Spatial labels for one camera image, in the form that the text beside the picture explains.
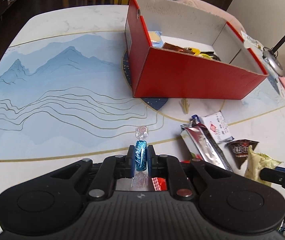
cardboard box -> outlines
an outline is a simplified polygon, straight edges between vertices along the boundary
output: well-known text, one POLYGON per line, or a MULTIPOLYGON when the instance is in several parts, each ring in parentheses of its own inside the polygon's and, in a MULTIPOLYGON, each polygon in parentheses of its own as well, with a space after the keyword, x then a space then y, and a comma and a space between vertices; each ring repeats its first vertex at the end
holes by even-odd
POLYGON ((173 0, 130 0, 125 35, 134 97, 242 99, 268 76, 229 22, 173 0), (148 31, 210 46, 222 62, 153 48, 148 31))

metal screw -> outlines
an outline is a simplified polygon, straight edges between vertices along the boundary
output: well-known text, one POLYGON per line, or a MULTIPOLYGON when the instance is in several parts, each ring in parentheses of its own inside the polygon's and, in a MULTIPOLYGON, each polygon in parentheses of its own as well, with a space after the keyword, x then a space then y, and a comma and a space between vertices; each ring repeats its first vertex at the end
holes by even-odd
POLYGON ((181 188, 177 190, 177 195, 180 197, 189 197, 192 195, 192 191, 187 188, 181 188))
POLYGON ((92 189, 91 191, 89 191, 90 197, 99 198, 102 197, 104 194, 105 192, 102 189, 92 189))

chocolate wrapper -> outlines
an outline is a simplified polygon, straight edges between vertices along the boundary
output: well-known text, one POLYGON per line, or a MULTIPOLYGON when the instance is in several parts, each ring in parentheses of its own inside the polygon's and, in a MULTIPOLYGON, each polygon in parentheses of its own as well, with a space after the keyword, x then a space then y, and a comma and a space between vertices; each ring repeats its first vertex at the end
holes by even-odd
POLYGON ((175 45, 172 45, 172 44, 167 43, 167 42, 164 43, 163 49, 170 49, 170 50, 174 50, 174 51, 178 51, 178 52, 194 55, 194 53, 191 50, 188 50, 188 49, 185 49, 185 48, 181 48, 179 46, 175 46, 175 45))
POLYGON ((243 140, 232 141, 226 144, 229 150, 231 151, 231 154, 236 162, 238 169, 241 168, 241 165, 248 158, 249 145, 251 145, 252 149, 254 150, 258 143, 259 142, 256 141, 243 139, 243 140))
POLYGON ((281 161, 274 160, 267 154, 255 153, 252 146, 248 149, 248 166, 244 176, 248 179, 260 182, 261 184, 271 187, 271 182, 260 179, 259 174, 263 168, 274 169, 281 161))
POLYGON ((208 129, 201 123, 193 127, 184 127, 181 137, 190 153, 199 159, 214 164, 227 171, 232 171, 222 150, 216 144, 208 129))

yellow snack bag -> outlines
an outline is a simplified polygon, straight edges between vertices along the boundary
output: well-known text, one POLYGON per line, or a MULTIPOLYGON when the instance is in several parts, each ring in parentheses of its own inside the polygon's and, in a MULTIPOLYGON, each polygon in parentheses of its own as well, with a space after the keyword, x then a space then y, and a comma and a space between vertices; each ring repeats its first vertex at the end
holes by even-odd
POLYGON ((248 149, 248 166, 244 176, 271 187, 271 182, 260 179, 259 173, 263 168, 274 169, 281 163, 281 161, 274 160, 267 154, 255 153, 250 145, 248 149))

snack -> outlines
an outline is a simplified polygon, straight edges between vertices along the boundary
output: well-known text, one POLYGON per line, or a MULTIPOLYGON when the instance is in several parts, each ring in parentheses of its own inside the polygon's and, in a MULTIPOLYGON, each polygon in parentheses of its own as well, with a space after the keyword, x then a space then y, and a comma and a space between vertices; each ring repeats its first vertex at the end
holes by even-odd
POLYGON ((241 168, 241 165, 248 158, 249 145, 251 145, 252 149, 254 150, 258 143, 259 142, 256 141, 243 139, 232 141, 226 144, 232 153, 238 169, 241 168))
POLYGON ((255 153, 252 150, 252 146, 248 148, 248 166, 244 176, 247 179, 251 179, 261 184, 265 184, 271 187, 271 182, 260 179, 259 173, 263 168, 275 169, 277 165, 281 164, 281 161, 274 160, 267 154, 255 153))
POLYGON ((161 48, 164 42, 161 39, 162 32, 159 31, 148 31, 151 44, 155 48, 161 48))
POLYGON ((152 184, 154 185, 155 191, 167 190, 166 179, 163 178, 152 178, 152 184))
POLYGON ((221 61, 220 58, 214 53, 214 51, 202 51, 198 57, 221 61))
POLYGON ((195 56, 198 56, 200 54, 200 50, 196 48, 185 48, 190 50, 195 56))
POLYGON ((228 125, 220 111, 205 117, 199 116, 199 120, 208 128, 216 143, 233 140, 228 125))
POLYGON ((184 49, 184 48, 181 48, 179 46, 175 46, 175 45, 169 44, 167 42, 164 43, 163 49, 170 49, 170 50, 174 50, 174 51, 178 51, 178 52, 194 55, 194 53, 191 50, 184 49))
POLYGON ((199 122, 197 115, 193 116, 189 124, 184 124, 181 127, 183 128, 181 137, 194 157, 232 171, 222 150, 215 143, 209 130, 199 122))
POLYGON ((147 168, 147 142, 137 141, 135 148, 136 171, 145 171, 147 168))

